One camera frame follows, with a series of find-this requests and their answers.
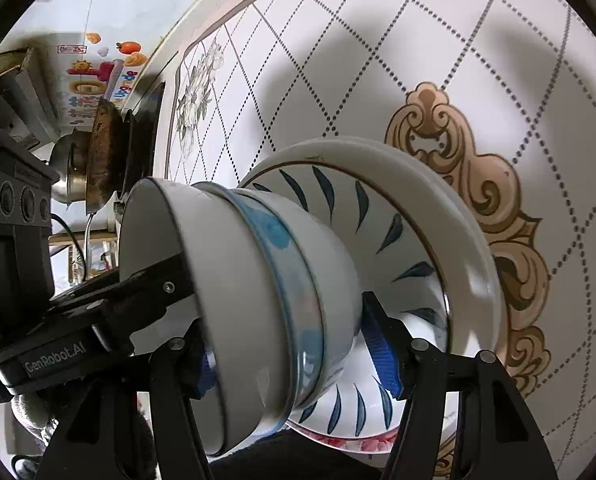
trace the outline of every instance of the cartoon sun sticker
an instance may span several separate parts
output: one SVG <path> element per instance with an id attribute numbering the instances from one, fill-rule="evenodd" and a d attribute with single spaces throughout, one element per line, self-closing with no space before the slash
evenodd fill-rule
<path id="1" fill-rule="evenodd" d="M 72 66 L 74 70 L 89 70 L 93 66 L 93 63 L 83 59 L 80 61 L 74 61 Z"/>

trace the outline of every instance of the blue leaf pattern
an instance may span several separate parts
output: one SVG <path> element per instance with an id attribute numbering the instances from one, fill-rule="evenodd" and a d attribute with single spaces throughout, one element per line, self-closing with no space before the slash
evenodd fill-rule
<path id="1" fill-rule="evenodd" d="M 382 399 L 382 413 L 384 414 L 384 429 L 388 430 L 389 426 L 391 425 L 391 418 L 393 417 L 393 406 L 391 405 L 391 397 L 384 389 L 380 381 L 377 380 L 375 377 L 373 378 L 379 389 L 380 389 L 380 398 Z"/>
<path id="2" fill-rule="evenodd" d="M 318 403 L 318 401 L 314 402 L 308 408 L 305 408 L 303 410 L 302 415 L 300 415 L 300 420 L 299 420 L 298 424 L 302 424 L 305 420 L 307 420 L 309 418 L 309 416 L 313 413 L 313 410 L 316 409 L 317 403 Z"/>
<path id="3" fill-rule="evenodd" d="M 376 251 L 376 254 L 398 240 L 398 238 L 402 236 L 402 230 L 402 217 L 399 213 L 396 213 L 393 215 L 393 220 L 391 220 L 391 225 L 389 226 L 387 235 L 384 237 L 384 240 L 382 240 L 382 245 L 380 246 L 380 249 Z"/>
<path id="4" fill-rule="evenodd" d="M 331 222 L 331 219 L 334 216 L 334 206 L 335 206 L 334 187 L 331 186 L 331 182 L 325 176 L 325 174 L 322 173 L 322 171 L 320 171 L 315 166 L 312 166 L 311 169 L 313 170 L 313 174 L 316 176 L 316 180 L 318 181 L 318 184 L 320 186 L 320 189 L 322 190 L 322 193 L 324 193 L 325 198 L 327 199 L 327 205 L 329 206 L 329 221 Z"/>
<path id="5" fill-rule="evenodd" d="M 447 328 L 447 324 L 439 316 L 439 314 L 436 311 L 434 311 L 433 308 L 429 308 L 427 306 L 416 308 L 414 310 L 404 310 L 403 314 L 413 314 L 414 316 L 424 319 L 426 322 L 429 322 L 433 326 L 442 328 L 444 330 Z"/>
<path id="6" fill-rule="evenodd" d="M 283 170 L 280 170 L 280 174 L 287 181 L 287 184 L 289 184 L 289 186 L 291 186 L 291 189 L 298 197 L 298 200 L 300 201 L 300 205 L 302 206 L 302 208 L 306 212 L 309 212 L 309 206 L 307 206 L 307 199 L 306 199 L 304 192 L 302 191 L 302 188 L 300 187 L 300 185 L 294 180 L 294 178 L 290 174 L 284 172 Z"/>
<path id="7" fill-rule="evenodd" d="M 265 211 L 252 208 L 245 203 L 241 196 L 238 196 L 240 205 L 249 213 L 251 221 L 260 229 L 265 237 L 277 248 L 286 249 L 291 241 L 291 235 L 286 227 L 273 216 Z"/>
<path id="8" fill-rule="evenodd" d="M 331 434 L 338 421 L 340 420 L 340 414 L 342 413 L 342 400 L 340 400 L 340 389 L 335 385 L 335 405 L 334 411 L 331 412 L 331 418 L 329 418 L 329 425 L 327 426 L 327 434 Z"/>
<path id="9" fill-rule="evenodd" d="M 355 393 L 358 397 L 358 415 L 355 419 L 355 436 L 358 436 L 364 428 L 364 423 L 367 421 L 367 408 L 364 405 L 363 396 L 361 396 L 357 386 L 355 386 Z"/>
<path id="10" fill-rule="evenodd" d="M 266 191 L 268 193 L 271 193 L 271 190 L 268 187 L 263 186 L 262 184 L 258 184 L 257 182 L 253 183 L 253 186 L 258 190 L 258 191 Z"/>
<path id="11" fill-rule="evenodd" d="M 360 209 L 358 227 L 355 228 L 355 232 L 357 233 L 358 229 L 360 229 L 360 226 L 363 224 L 364 217 L 367 216 L 367 211 L 369 210 L 369 197 L 359 180 L 355 181 L 355 195 L 358 197 L 358 208 Z"/>
<path id="12" fill-rule="evenodd" d="M 393 280 L 393 282 L 404 280 L 405 278 L 426 278 L 427 276 L 431 276 L 434 272 L 435 269 L 433 269 L 433 267 L 431 267 L 427 262 L 418 262 L 414 266 L 405 270 L 405 272 L 400 274 L 395 280 Z"/>

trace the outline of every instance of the blue and white bowl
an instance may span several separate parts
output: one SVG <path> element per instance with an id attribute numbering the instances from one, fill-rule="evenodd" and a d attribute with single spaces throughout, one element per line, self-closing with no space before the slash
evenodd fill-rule
<path id="1" fill-rule="evenodd" d="M 359 330 L 362 315 L 360 278 L 347 248 L 320 220 L 276 193 L 235 189 L 240 196 L 263 203 L 296 240 L 316 287 L 323 323 L 323 366 L 310 396 L 296 409 L 316 402 L 340 378 Z"/>
<path id="2" fill-rule="evenodd" d="M 219 196 L 236 208 L 249 225 L 275 280 L 290 353 L 287 369 L 291 387 L 283 416 L 261 423 L 256 431 L 273 433 L 284 425 L 294 407 L 302 406 L 312 396 L 321 377 L 323 325 L 315 285 L 296 240 L 282 219 L 264 204 L 212 182 L 200 182 L 194 187 Z"/>

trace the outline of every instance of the stainless steel pot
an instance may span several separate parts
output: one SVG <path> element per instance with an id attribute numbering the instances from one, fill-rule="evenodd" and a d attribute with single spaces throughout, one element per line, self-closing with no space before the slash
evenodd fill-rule
<path id="1" fill-rule="evenodd" d="M 52 186 L 52 197 L 63 204 L 85 200 L 87 193 L 87 162 L 91 133 L 74 128 L 73 133 L 60 137 L 52 150 L 49 166 L 60 175 Z"/>

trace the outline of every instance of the bowl rim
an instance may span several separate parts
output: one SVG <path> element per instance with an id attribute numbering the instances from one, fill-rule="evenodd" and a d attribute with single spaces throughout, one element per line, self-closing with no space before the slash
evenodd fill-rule
<path id="1" fill-rule="evenodd" d="M 177 238 L 178 246 L 180 247 L 180 252 L 184 256 L 182 265 L 184 265 L 186 267 L 185 270 L 187 271 L 187 274 L 190 276 L 191 282 L 193 282 L 193 270 L 191 269 L 190 264 L 189 264 L 190 259 L 189 259 L 187 247 L 185 246 L 185 244 L 183 242 L 181 232 L 180 232 L 180 226 L 179 226 L 179 224 L 176 220 L 176 217 L 174 215 L 173 208 L 172 208 L 171 202 L 169 200 L 169 196 L 167 195 L 167 193 L 161 186 L 161 180 L 158 178 L 154 178 L 152 176 L 145 177 L 145 178 L 141 179 L 141 181 L 138 184 L 136 184 L 136 186 L 134 186 L 134 188 L 132 189 L 132 193 L 136 189 L 138 189 L 139 186 L 154 186 L 155 189 L 161 195 L 162 202 L 165 205 L 165 211 L 166 211 L 167 215 L 169 216 L 169 218 L 171 218 L 171 224 L 173 227 L 173 231 L 175 232 L 175 238 Z M 129 200 L 127 200 L 127 206 L 128 207 L 130 206 Z M 202 302 L 200 301 L 200 297 L 197 295 L 197 291 L 194 291 L 193 293 L 194 293 L 194 295 L 197 296 L 196 304 L 197 304 L 198 314 L 200 314 L 200 317 L 204 317 L 203 316 L 204 308 L 203 308 Z M 204 341 L 205 346 L 207 345 L 207 343 L 209 343 L 209 348 L 211 349 L 211 351 L 213 351 L 211 337 L 208 334 L 208 330 L 206 330 L 206 328 L 204 327 L 204 322 L 203 322 L 203 339 L 205 339 L 205 341 Z M 216 373 L 216 387 L 217 387 L 218 402 L 220 404 L 220 424 L 221 424 L 221 431 L 222 431 L 222 442 L 220 444 L 219 450 L 217 450 L 216 453 L 212 453 L 213 456 L 219 456 L 227 451 L 226 447 L 227 447 L 227 443 L 229 441 L 229 434 L 231 433 L 229 431 L 229 423 L 227 421 L 227 413 L 228 413 L 227 402 L 226 402 L 225 394 L 223 392 L 222 380 L 221 380 L 221 375 L 220 375 L 219 371 L 217 371 L 217 373 Z"/>
<path id="2" fill-rule="evenodd" d="M 255 434 L 256 436 L 268 436 L 270 434 L 276 433 L 285 425 L 286 421 L 289 419 L 291 412 L 293 411 L 293 404 L 296 401 L 298 396 L 298 366 L 297 363 L 299 362 L 299 356 L 297 352 L 297 344 L 295 341 L 295 327 L 293 324 L 293 318 L 291 317 L 291 312 L 289 309 L 289 305 L 286 302 L 286 299 L 283 294 L 283 290 L 281 289 L 282 277 L 280 271 L 277 268 L 276 263 L 274 262 L 269 250 L 267 248 L 266 242 L 264 241 L 264 237 L 258 230 L 258 227 L 255 225 L 255 222 L 251 218 L 251 215 L 248 211 L 242 206 L 242 204 L 238 201 L 237 195 L 230 191 L 229 189 L 221 186 L 220 184 L 216 184 L 215 182 L 197 182 L 194 183 L 192 186 L 200 191 L 205 193 L 212 194 L 214 196 L 218 196 L 223 200 L 226 200 L 231 206 L 233 206 L 238 213 L 241 215 L 241 218 L 245 222 L 245 224 L 249 227 L 260 251 L 262 252 L 265 260 L 267 261 L 268 268 L 273 275 L 273 286 L 275 288 L 275 294 L 278 303 L 281 307 L 281 313 L 283 314 L 283 321 L 284 321 L 284 329 L 285 329 L 285 336 L 287 338 L 287 348 L 289 350 L 289 394 L 287 395 L 287 399 L 285 405 L 283 406 L 282 415 L 275 425 L 273 430 L 270 430 L 266 433 L 262 434 Z"/>
<path id="3" fill-rule="evenodd" d="M 252 198 L 253 200 L 256 200 L 257 202 L 262 203 L 264 206 L 266 206 L 266 208 L 268 208 L 274 215 L 276 215 L 278 218 L 282 219 L 282 216 L 278 213 L 277 209 L 273 206 L 270 205 L 267 201 L 264 200 L 264 197 L 268 196 L 269 193 L 267 192 L 265 194 L 265 192 L 262 191 L 255 191 L 252 189 L 246 189 L 246 188 L 237 188 L 234 190 L 234 192 L 236 194 L 241 194 L 243 196 L 248 196 L 250 198 Z M 292 205 L 295 205 L 297 208 L 299 208 L 301 211 L 303 211 L 297 204 L 294 204 L 293 202 L 291 202 L 289 199 L 286 199 L 284 196 L 282 195 L 277 195 L 275 193 L 273 193 L 273 195 L 275 195 L 276 197 L 280 197 L 284 200 L 287 200 L 288 202 L 290 202 Z M 283 223 L 285 224 L 287 231 L 289 231 L 289 234 L 291 234 L 291 236 L 293 237 L 293 239 L 296 242 L 296 246 L 298 247 L 300 253 L 302 254 L 302 257 L 305 261 L 305 264 L 307 266 L 307 269 L 309 270 L 309 274 L 311 275 L 311 279 L 314 283 L 314 285 L 316 285 L 318 283 L 318 280 L 315 277 L 315 272 L 312 270 L 311 265 L 309 264 L 308 259 L 306 258 L 305 254 L 304 254 L 304 250 L 302 248 L 302 244 L 299 241 L 299 238 L 295 236 L 294 231 L 292 230 L 292 228 L 287 225 L 284 221 Z M 322 293 L 321 290 L 319 289 L 319 287 L 315 286 L 315 291 L 316 291 L 316 295 L 318 297 L 318 306 L 320 307 L 320 317 L 321 317 L 321 322 L 322 322 L 322 330 L 323 330 L 323 366 L 324 364 L 327 362 L 327 355 L 328 352 L 331 350 L 331 348 L 329 348 L 329 345 L 327 344 L 328 339 L 325 336 L 326 333 L 326 328 L 327 328 L 327 321 L 326 321 L 326 315 L 325 315 L 325 311 L 322 307 L 323 305 L 323 300 L 322 300 Z M 298 406 L 294 407 L 294 410 L 303 410 L 304 408 L 312 405 L 314 402 L 316 402 L 315 396 L 313 395 L 313 393 L 316 393 L 318 391 L 318 389 L 322 388 L 322 386 L 325 384 L 325 381 L 327 379 L 327 376 L 323 373 L 324 372 L 324 368 L 322 368 L 320 375 L 318 377 L 318 381 L 316 381 L 316 386 L 313 388 L 313 391 L 311 394 L 309 394 L 305 400 L 303 402 L 301 402 Z"/>

